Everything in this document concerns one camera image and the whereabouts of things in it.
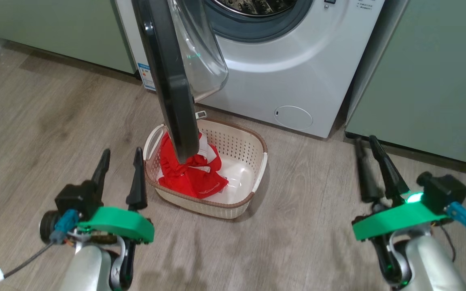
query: clothes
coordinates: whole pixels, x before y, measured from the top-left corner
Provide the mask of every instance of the clothes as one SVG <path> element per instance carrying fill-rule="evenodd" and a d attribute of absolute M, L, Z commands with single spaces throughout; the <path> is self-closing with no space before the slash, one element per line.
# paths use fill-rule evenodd
<path fill-rule="evenodd" d="M 222 167 L 217 148 L 208 144 L 206 135 L 199 133 L 199 153 L 179 164 L 170 136 L 165 134 L 160 149 L 161 171 L 159 184 L 181 194 L 204 199 L 220 192 L 228 180 L 217 171 Z"/>

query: blue and white sticker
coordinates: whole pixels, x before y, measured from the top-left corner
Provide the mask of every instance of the blue and white sticker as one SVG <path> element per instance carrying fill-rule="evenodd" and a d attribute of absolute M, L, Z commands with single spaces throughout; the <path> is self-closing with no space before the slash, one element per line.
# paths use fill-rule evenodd
<path fill-rule="evenodd" d="M 145 88 L 155 91 L 156 87 L 154 86 L 154 81 L 152 80 L 152 74 L 150 74 L 150 67 L 148 65 L 138 63 L 138 70 Z"/>

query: basket bottom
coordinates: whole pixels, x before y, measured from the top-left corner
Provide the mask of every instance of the basket bottom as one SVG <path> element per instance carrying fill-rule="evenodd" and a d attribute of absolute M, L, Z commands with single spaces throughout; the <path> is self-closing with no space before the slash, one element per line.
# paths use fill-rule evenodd
<path fill-rule="evenodd" d="M 234 158 L 228 156 L 221 156 L 220 158 L 222 160 L 222 168 L 218 173 L 228 179 L 228 185 L 219 193 L 211 195 L 204 200 L 234 204 L 246 199 L 253 189 L 255 173 L 251 167 Z"/>

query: round filter access panel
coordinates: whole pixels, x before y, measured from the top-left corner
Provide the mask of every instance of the round filter access panel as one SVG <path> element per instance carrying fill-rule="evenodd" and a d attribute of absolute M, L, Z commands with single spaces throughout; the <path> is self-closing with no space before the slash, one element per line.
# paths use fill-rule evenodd
<path fill-rule="evenodd" d="M 304 109 L 292 105 L 278 107 L 274 111 L 276 121 L 289 129 L 303 130 L 312 125 L 312 116 Z"/>

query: washing machine door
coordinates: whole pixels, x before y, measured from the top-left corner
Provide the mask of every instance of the washing machine door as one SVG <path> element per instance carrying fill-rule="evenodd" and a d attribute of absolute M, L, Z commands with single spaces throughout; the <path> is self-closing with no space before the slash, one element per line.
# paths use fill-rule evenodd
<path fill-rule="evenodd" d="M 222 89 L 228 70 L 202 0 L 132 0 L 176 156 L 199 151 L 194 103 Z"/>

